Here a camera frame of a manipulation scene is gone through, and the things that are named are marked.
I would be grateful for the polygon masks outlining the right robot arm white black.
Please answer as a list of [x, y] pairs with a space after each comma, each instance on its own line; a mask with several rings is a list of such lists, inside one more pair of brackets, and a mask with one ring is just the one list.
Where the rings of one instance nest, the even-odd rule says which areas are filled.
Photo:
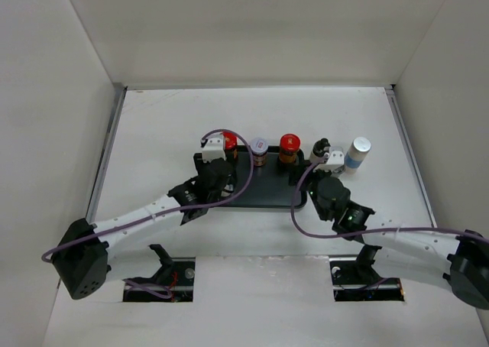
[[309, 194], [319, 219], [332, 224], [332, 234], [314, 234], [295, 224], [301, 234], [361, 244], [354, 265], [360, 281], [410, 279], [447, 290], [475, 308], [488, 308], [487, 238], [468, 229], [403, 227], [389, 221], [374, 225], [369, 219], [375, 211], [353, 202], [340, 179], [316, 167], [310, 161], [294, 165], [289, 184], [295, 194]]

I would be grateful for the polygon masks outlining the red lid sauce jar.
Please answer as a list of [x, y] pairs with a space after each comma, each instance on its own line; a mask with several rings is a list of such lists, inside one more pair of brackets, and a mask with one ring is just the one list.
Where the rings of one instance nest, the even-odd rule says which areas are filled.
[[224, 138], [224, 152], [226, 160], [234, 163], [238, 158], [238, 139], [235, 134], [228, 131], [225, 131], [222, 134]]

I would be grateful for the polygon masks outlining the silver lid salt canister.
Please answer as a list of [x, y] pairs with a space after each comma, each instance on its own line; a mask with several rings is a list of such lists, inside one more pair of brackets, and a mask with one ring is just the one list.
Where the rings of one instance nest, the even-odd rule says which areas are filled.
[[345, 172], [353, 174], [361, 166], [371, 150], [371, 142], [365, 137], [356, 137], [345, 154]]

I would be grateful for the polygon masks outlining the black cap seasoning bottle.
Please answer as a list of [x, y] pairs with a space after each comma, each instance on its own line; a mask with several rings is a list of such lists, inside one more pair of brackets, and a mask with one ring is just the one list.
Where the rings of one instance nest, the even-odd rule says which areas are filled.
[[313, 145], [309, 160], [311, 162], [327, 161], [330, 154], [330, 143], [327, 138], [321, 138]]

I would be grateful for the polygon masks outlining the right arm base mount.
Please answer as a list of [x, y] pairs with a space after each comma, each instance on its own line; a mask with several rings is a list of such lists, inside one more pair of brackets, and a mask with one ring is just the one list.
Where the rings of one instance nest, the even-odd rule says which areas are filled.
[[404, 301], [400, 280], [381, 277], [373, 269], [374, 256], [379, 249], [365, 245], [356, 256], [329, 259], [336, 302]]

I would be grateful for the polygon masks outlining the red lid chili jar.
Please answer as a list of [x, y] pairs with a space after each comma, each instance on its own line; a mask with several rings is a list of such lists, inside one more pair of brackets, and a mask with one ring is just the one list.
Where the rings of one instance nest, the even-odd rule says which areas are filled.
[[279, 161], [282, 164], [294, 164], [300, 149], [300, 138], [295, 134], [285, 134], [280, 138]]

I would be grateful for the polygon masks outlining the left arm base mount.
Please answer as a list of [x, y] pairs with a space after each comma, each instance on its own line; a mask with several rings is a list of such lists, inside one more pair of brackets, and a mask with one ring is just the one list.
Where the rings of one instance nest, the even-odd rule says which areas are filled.
[[159, 266], [149, 277], [125, 280], [125, 303], [191, 303], [196, 277], [195, 258], [172, 258], [161, 245], [151, 245]]

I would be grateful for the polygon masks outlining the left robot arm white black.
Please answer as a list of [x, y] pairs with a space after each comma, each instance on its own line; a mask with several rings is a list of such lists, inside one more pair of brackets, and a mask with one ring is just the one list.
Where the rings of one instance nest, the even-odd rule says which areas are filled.
[[228, 203], [236, 186], [235, 162], [228, 158], [202, 161], [196, 172], [140, 209], [101, 222], [81, 218], [70, 224], [43, 260], [54, 266], [72, 299], [87, 298], [113, 280], [168, 282], [173, 260], [156, 235]]

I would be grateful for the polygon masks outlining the white lid sauce jar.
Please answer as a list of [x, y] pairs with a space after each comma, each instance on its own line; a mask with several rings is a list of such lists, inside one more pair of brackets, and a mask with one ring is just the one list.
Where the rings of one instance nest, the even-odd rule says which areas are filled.
[[262, 167], [267, 161], [268, 143], [263, 138], [254, 138], [250, 143], [255, 167]]

